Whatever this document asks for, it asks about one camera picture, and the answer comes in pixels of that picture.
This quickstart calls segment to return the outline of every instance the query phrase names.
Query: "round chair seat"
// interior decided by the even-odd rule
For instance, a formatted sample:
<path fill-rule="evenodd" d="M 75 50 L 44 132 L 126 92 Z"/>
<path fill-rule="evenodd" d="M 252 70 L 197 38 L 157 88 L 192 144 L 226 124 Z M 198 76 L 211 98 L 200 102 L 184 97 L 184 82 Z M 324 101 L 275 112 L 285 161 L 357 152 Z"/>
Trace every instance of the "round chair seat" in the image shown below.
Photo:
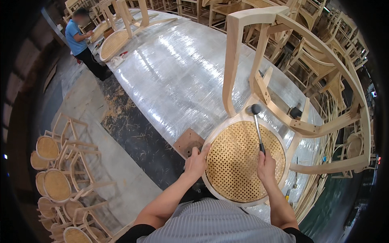
<path fill-rule="evenodd" d="M 272 132 L 259 125 L 264 147 L 276 160 L 275 177 L 279 183 L 285 168 L 284 147 Z M 250 203 L 267 196 L 257 176 L 259 139 L 254 122 L 238 121 L 223 129 L 213 140 L 207 155 L 206 177 L 222 197 Z"/>
<path fill-rule="evenodd" d="M 95 227 L 89 227 L 89 229 L 93 232 L 93 234 L 95 234 L 95 236 L 97 237 L 97 239 L 99 239 L 99 241 L 103 241 L 105 239 L 105 236 L 104 236 L 103 232 L 101 232 L 101 230 L 99 230 Z M 86 234 L 89 236 L 89 238 L 91 239 L 91 241 L 93 243 L 97 243 L 97 241 L 93 238 L 93 236 L 91 236 L 89 231 L 86 231 Z"/>
<path fill-rule="evenodd" d="M 84 231 L 76 227 L 67 227 L 63 232 L 63 238 L 66 243 L 93 243 Z"/>
<path fill-rule="evenodd" d="M 39 137 L 37 140 L 36 150 L 39 157 L 49 161 L 56 160 L 60 154 L 57 142 L 55 142 L 50 136 Z"/>
<path fill-rule="evenodd" d="M 49 169 L 45 173 L 43 187 L 47 196 L 57 203 L 66 202 L 72 193 L 68 179 L 57 169 Z"/>
<path fill-rule="evenodd" d="M 53 210 L 53 208 L 49 208 L 48 206 L 42 206 L 42 203 L 52 203 L 50 200 L 48 200 L 47 198 L 39 198 L 38 200 L 38 208 L 39 209 L 46 209 L 48 208 L 47 210 L 43 210 L 43 211 L 40 211 L 40 213 L 42 214 L 43 217 L 47 218 L 47 219 L 53 219 L 55 217 L 55 212 Z"/>
<path fill-rule="evenodd" d="M 54 235 L 54 240 L 56 241 L 63 241 L 63 228 L 57 228 L 55 230 L 53 230 L 54 227 L 58 227 L 59 224 L 58 223 L 54 223 L 51 225 L 51 233 Z"/>
<path fill-rule="evenodd" d="M 65 202 L 65 205 L 63 206 L 63 212 L 65 213 L 66 217 L 68 218 L 68 220 L 70 220 L 71 222 L 73 221 L 73 217 L 74 217 L 74 212 L 77 208 L 83 208 L 83 204 L 80 203 L 79 201 L 67 201 Z M 77 224 L 82 224 L 82 217 L 84 216 L 83 213 L 79 212 L 77 213 L 77 218 L 75 220 L 75 222 Z"/>
<path fill-rule="evenodd" d="M 35 176 L 35 185 L 37 186 L 37 189 L 38 189 L 38 192 L 40 195 L 46 197 L 47 194 L 45 192 L 45 189 L 43 187 L 43 178 L 45 177 L 45 172 L 42 171 L 42 172 L 39 172 L 36 176 Z"/>
<path fill-rule="evenodd" d="M 43 227 L 47 230 L 50 231 L 51 226 L 53 225 L 53 222 L 51 220 L 44 220 L 42 221 Z"/>
<path fill-rule="evenodd" d="M 127 30 L 119 30 L 112 33 L 101 45 L 100 58 L 102 61 L 111 58 L 118 46 L 123 46 L 128 41 Z"/>
<path fill-rule="evenodd" d="M 36 151 L 31 153 L 30 162 L 32 168 L 36 170 L 45 170 L 47 169 L 47 165 L 49 164 L 48 160 L 41 159 Z"/>
<path fill-rule="evenodd" d="M 359 136 L 355 136 L 347 147 L 346 157 L 348 159 L 351 159 L 359 156 L 362 153 L 362 145 L 362 138 Z"/>

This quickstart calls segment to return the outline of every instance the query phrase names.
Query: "wooden board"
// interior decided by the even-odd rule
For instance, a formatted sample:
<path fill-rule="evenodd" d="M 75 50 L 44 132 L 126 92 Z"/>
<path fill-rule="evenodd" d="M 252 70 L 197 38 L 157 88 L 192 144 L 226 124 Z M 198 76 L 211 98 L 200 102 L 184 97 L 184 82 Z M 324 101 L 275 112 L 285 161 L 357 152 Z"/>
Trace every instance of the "wooden board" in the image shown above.
<path fill-rule="evenodd" d="M 43 86 L 43 93 L 45 93 L 47 86 L 49 85 L 51 79 L 53 78 L 55 72 L 57 71 L 57 64 L 54 66 L 54 68 L 49 73 L 49 76 L 47 77 L 45 81 L 45 85 Z"/>
<path fill-rule="evenodd" d="M 201 150 L 205 140 L 200 137 L 192 128 L 188 128 L 173 144 L 173 148 L 184 158 L 192 155 L 192 148 Z"/>

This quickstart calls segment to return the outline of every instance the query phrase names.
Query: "chair leg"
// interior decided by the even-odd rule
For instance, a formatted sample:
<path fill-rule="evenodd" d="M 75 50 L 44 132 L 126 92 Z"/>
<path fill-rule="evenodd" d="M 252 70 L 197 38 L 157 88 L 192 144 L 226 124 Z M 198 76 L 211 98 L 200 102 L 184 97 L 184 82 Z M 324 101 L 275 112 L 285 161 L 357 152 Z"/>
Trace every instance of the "chair leg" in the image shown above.
<path fill-rule="evenodd" d="M 196 3 L 196 9 L 197 9 L 197 23 L 200 23 L 200 13 L 201 13 L 201 4 L 202 4 L 203 0 L 197 0 L 197 3 Z"/>
<path fill-rule="evenodd" d="M 151 6 L 151 9 L 154 10 L 154 3 L 152 2 L 152 0 L 150 0 L 150 6 Z"/>
<path fill-rule="evenodd" d="M 211 3 L 209 5 L 209 22 L 208 22 L 208 27 L 212 27 L 212 22 L 213 22 L 213 18 L 214 18 L 214 5 Z"/>
<path fill-rule="evenodd" d="M 162 4 L 163 4 L 163 10 L 166 11 L 166 2 L 165 2 L 165 0 L 162 0 Z"/>

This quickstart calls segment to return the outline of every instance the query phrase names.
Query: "plastic-wrapped table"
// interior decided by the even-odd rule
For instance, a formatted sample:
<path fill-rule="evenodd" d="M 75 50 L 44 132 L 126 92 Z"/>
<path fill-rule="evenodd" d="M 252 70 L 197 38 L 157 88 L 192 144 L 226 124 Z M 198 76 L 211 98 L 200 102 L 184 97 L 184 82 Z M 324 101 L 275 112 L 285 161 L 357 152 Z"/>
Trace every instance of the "plastic-wrapped table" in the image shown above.
<path fill-rule="evenodd" d="M 152 20 L 172 18 L 172 14 L 158 12 Z M 188 128 L 206 139 L 211 131 L 227 118 L 222 103 L 226 35 L 207 26 L 179 16 L 152 26 L 134 36 L 119 52 L 128 51 L 125 61 L 111 68 L 123 89 L 154 128 L 170 144 Z M 116 23 L 123 26 L 121 19 Z M 232 100 L 236 110 L 250 94 L 248 77 L 255 51 L 242 44 Z M 260 71 L 272 66 L 269 88 L 289 107 L 304 105 L 305 95 L 268 60 L 262 61 Z M 268 122 L 290 145 L 294 132 L 283 125 L 265 107 L 259 117 Z M 318 112 L 310 106 L 308 122 L 321 125 Z M 303 138 L 292 163 L 311 165 L 320 139 Z M 297 189 L 290 192 L 290 202 L 297 202 L 308 175 L 298 175 Z M 283 193 L 292 188 L 295 173 L 290 172 Z M 270 222 L 270 208 L 262 204 L 246 209 Z"/>

